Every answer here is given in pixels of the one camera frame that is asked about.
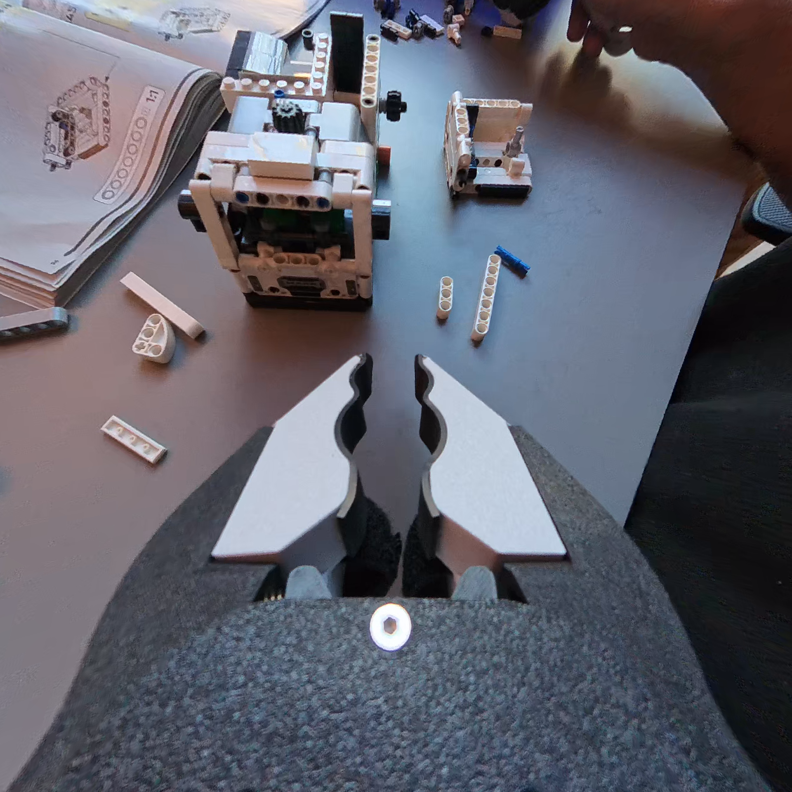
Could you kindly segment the white flat lego plate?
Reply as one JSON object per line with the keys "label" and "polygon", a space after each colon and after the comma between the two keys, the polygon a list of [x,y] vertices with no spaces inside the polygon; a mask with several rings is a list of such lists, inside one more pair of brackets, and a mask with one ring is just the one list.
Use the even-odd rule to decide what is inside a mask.
{"label": "white flat lego plate", "polygon": [[114,415],[104,422],[101,431],[150,464],[159,463],[167,452],[165,446]]}

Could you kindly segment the pile of mixed small lego pieces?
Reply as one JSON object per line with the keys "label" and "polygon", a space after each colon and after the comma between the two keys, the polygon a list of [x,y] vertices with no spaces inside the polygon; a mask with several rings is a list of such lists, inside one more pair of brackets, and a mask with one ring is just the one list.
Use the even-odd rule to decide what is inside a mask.
{"label": "pile of mixed small lego pieces", "polygon": [[[422,13],[413,5],[407,5],[401,14],[400,1],[373,1],[372,6],[381,16],[380,34],[382,37],[397,42],[400,40],[439,40],[445,38],[457,48],[462,45],[461,31],[468,24],[474,10],[475,1],[443,2],[441,21]],[[504,2],[497,3],[500,21],[496,25],[481,27],[482,37],[499,37],[506,39],[522,38],[523,27],[529,22],[527,17],[520,18],[511,9],[504,7]]]}

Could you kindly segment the white rounded lego connector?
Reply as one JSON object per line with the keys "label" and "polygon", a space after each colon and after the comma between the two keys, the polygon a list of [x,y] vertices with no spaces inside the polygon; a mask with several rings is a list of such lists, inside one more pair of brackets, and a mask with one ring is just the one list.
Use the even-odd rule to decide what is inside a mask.
{"label": "white rounded lego connector", "polygon": [[172,325],[161,314],[151,314],[132,345],[132,351],[144,359],[167,364],[173,357],[176,336]]}

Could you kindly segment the person's right forearm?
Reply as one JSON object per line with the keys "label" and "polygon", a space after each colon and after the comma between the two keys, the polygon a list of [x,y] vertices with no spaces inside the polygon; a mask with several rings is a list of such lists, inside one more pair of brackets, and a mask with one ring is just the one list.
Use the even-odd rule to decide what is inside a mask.
{"label": "person's right forearm", "polygon": [[790,2],[631,2],[621,15],[636,53],[687,74],[790,200]]}

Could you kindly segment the long white lego tile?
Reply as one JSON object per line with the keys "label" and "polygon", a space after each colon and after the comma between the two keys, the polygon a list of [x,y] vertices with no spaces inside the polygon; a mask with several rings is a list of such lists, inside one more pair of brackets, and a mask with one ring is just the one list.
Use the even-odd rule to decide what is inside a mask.
{"label": "long white lego tile", "polygon": [[161,314],[187,336],[197,339],[204,333],[204,327],[200,322],[133,272],[127,273],[120,282],[153,308],[155,313]]}

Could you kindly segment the large lego truck model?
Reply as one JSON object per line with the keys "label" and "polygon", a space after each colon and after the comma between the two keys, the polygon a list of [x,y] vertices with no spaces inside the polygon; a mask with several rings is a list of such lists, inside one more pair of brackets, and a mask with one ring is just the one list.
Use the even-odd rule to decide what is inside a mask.
{"label": "large lego truck model", "polygon": [[303,60],[286,41],[237,33],[221,96],[227,131],[209,132],[182,218],[205,233],[254,307],[364,311],[372,243],[389,238],[391,204],[377,200],[379,116],[406,111],[380,97],[379,35],[363,15],[333,12]]}

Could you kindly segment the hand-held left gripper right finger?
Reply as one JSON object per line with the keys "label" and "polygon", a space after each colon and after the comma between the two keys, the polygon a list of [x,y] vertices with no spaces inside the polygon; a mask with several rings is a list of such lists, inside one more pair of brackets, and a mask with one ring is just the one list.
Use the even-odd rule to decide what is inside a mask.
{"label": "hand-held left gripper right finger", "polygon": [[506,564],[567,550],[507,422],[427,356],[415,359],[431,452],[413,521],[413,596],[525,599]]}

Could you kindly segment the lego instruction booklet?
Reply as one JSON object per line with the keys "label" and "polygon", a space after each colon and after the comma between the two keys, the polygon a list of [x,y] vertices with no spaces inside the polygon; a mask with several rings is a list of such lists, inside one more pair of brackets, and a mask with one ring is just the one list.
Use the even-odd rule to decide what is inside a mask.
{"label": "lego instruction booklet", "polygon": [[2,295],[65,304],[219,118],[236,34],[324,5],[2,2]]}

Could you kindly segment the person's black clothing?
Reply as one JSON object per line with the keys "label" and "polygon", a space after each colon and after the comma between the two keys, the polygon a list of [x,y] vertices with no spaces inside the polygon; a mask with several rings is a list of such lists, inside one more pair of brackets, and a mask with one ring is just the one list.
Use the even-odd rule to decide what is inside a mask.
{"label": "person's black clothing", "polygon": [[790,240],[713,283],[626,530],[739,742],[790,790]]}

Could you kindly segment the person's right hand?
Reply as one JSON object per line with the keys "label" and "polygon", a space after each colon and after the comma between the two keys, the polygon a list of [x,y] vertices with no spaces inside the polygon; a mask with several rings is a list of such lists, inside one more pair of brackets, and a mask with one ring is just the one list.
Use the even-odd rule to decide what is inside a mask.
{"label": "person's right hand", "polygon": [[591,58],[602,53],[618,57],[633,48],[642,52],[653,46],[655,31],[647,16],[652,10],[652,2],[574,1],[567,36],[581,42],[583,53]]}

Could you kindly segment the long white seven-hole lego beam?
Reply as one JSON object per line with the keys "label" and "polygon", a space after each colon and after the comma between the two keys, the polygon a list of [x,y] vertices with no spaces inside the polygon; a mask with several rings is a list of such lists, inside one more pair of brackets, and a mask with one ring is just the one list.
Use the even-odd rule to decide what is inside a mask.
{"label": "long white seven-hole lego beam", "polygon": [[480,344],[490,330],[500,266],[501,257],[496,253],[490,254],[482,277],[474,323],[470,333],[470,339],[474,344]]}

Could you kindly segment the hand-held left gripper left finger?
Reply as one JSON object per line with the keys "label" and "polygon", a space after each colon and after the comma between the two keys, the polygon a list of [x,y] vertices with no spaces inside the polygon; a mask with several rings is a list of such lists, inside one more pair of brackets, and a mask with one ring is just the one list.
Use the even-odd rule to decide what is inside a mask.
{"label": "hand-held left gripper left finger", "polygon": [[334,596],[368,507],[352,451],[366,431],[372,359],[353,356],[276,421],[212,550],[215,561],[315,567]]}

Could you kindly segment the small white lego sub-assembly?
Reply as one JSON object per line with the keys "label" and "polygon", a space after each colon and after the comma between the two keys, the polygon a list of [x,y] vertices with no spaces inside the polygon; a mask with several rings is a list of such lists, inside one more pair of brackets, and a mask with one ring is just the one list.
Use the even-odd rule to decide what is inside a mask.
{"label": "small white lego sub-assembly", "polygon": [[451,197],[522,200],[532,189],[524,136],[532,105],[464,98],[455,91],[444,122],[443,159]]}

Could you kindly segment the grey lego beam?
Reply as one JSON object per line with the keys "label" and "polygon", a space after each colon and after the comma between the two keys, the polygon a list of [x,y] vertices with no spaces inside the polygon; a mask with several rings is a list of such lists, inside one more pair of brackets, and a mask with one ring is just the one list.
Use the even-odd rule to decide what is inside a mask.
{"label": "grey lego beam", "polygon": [[1,343],[42,337],[65,331],[70,325],[70,315],[62,307],[13,313],[1,317]]}

